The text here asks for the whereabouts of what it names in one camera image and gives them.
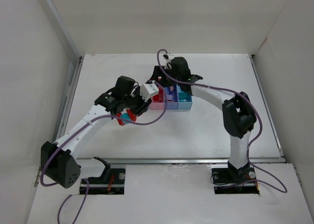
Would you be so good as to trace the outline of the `red round lego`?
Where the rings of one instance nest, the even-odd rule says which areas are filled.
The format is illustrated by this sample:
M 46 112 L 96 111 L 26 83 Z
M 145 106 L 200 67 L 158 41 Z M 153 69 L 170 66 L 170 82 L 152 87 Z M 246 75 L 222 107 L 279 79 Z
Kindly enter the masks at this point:
M 163 90 L 160 87 L 158 89 L 159 89 L 158 94 L 152 97 L 153 103 L 163 103 L 164 102 Z

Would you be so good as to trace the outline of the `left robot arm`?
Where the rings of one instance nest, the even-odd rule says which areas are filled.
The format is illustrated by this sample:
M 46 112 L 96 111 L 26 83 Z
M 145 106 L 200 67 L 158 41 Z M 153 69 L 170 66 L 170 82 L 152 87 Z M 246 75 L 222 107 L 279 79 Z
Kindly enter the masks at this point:
M 109 179 L 110 163 L 100 157 L 80 160 L 81 151 L 113 119 L 120 125 L 138 125 L 136 118 L 148 110 L 152 97 L 159 93 L 158 87 L 153 80 L 139 85 L 132 78 L 120 76 L 116 85 L 102 93 L 70 131 L 55 142 L 47 141 L 42 145 L 40 184 L 68 189 L 79 179 L 102 182 Z

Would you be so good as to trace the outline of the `purple-blue container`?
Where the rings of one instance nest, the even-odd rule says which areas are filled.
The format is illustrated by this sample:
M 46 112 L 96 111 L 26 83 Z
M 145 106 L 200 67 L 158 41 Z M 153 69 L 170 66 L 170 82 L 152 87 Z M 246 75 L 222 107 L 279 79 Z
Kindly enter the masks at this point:
M 167 110 L 177 110 L 179 106 L 178 94 L 176 85 L 164 87 L 164 92 L 167 97 Z

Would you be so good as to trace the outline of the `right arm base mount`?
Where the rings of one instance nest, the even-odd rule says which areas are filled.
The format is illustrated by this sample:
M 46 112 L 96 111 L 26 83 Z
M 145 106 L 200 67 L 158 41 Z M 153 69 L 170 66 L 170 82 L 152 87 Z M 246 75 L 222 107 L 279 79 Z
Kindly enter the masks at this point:
M 260 194 L 253 168 L 240 177 L 233 176 L 228 168 L 212 168 L 211 172 L 210 181 L 216 195 Z

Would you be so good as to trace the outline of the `red lego pile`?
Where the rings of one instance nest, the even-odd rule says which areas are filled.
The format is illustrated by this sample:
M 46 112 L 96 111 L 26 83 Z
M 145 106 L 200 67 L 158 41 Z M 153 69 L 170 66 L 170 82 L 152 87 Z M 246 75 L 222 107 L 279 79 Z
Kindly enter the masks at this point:
M 116 116 L 118 117 L 117 121 L 120 126 L 129 124 L 129 121 L 136 122 L 136 115 L 130 109 L 126 109 L 126 112 L 118 113 Z

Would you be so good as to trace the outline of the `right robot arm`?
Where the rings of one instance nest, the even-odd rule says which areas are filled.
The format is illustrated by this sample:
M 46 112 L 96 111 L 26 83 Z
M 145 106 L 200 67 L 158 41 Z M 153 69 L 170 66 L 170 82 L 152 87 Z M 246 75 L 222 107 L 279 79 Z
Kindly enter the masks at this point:
M 212 169 L 214 184 L 238 184 L 250 180 L 254 172 L 249 160 L 252 143 L 251 132 L 260 116 L 245 92 L 209 86 L 202 83 L 203 77 L 192 74 L 184 57 L 163 56 L 165 65 L 154 67 L 151 80 L 161 86 L 177 85 L 190 96 L 203 99 L 222 111 L 223 125 L 230 135 L 230 156 L 226 168 Z

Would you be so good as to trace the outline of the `pink container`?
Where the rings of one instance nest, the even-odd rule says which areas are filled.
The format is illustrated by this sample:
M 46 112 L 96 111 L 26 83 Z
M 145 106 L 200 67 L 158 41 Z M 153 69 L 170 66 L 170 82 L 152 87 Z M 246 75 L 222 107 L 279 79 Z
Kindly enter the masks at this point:
M 164 105 L 165 105 L 165 102 L 163 102 L 163 103 L 151 103 L 150 104 L 150 107 L 149 107 L 149 109 L 151 109 L 151 110 L 164 110 Z

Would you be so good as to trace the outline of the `teal lego brick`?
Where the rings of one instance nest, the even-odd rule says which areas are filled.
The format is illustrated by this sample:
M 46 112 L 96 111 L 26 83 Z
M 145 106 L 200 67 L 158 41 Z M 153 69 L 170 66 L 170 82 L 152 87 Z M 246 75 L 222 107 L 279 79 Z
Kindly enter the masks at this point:
M 190 102 L 190 95 L 187 94 L 186 92 L 179 92 L 178 100 L 179 102 Z

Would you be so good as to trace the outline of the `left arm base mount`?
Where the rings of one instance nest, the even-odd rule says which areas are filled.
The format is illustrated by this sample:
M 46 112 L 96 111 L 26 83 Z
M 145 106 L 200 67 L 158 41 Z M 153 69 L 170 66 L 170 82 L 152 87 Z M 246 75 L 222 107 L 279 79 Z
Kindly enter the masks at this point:
M 77 160 L 80 166 L 79 193 L 89 195 L 123 195 L 126 167 L 112 165 L 102 158 Z

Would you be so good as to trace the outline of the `aluminium rail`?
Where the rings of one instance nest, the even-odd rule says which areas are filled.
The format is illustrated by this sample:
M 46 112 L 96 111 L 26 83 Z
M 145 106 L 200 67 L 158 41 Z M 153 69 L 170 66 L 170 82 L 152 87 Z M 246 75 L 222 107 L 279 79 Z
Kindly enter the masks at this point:
M 111 164 L 226 164 L 228 159 L 104 159 Z M 253 158 L 250 159 L 254 164 L 270 163 L 270 164 L 284 164 L 286 160 L 284 157 L 280 158 Z

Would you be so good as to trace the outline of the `light blue container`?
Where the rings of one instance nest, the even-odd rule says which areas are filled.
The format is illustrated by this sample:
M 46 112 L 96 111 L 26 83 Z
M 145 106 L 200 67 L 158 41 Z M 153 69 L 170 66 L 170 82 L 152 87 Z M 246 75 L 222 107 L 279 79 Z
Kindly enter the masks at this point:
M 178 85 L 177 94 L 178 94 L 178 110 L 191 110 L 192 107 L 191 95 L 182 91 Z

